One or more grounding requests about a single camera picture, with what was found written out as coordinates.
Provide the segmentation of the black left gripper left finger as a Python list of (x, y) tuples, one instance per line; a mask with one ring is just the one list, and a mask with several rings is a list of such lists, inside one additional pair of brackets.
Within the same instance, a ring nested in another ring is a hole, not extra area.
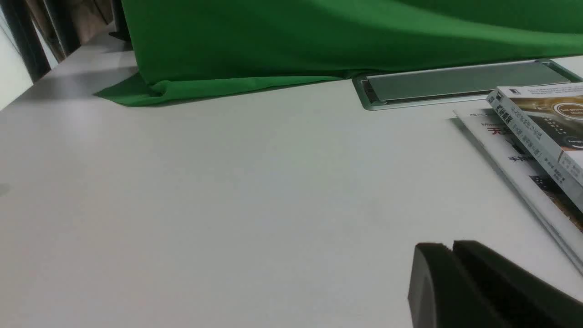
[(408, 303), (414, 328), (508, 328), (443, 244), (418, 243)]

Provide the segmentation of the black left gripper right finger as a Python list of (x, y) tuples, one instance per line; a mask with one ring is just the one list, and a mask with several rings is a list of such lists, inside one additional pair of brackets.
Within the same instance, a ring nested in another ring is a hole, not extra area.
[(581, 301), (556, 289), (478, 241), (454, 241), (453, 252), (481, 294), (513, 328), (581, 328)]

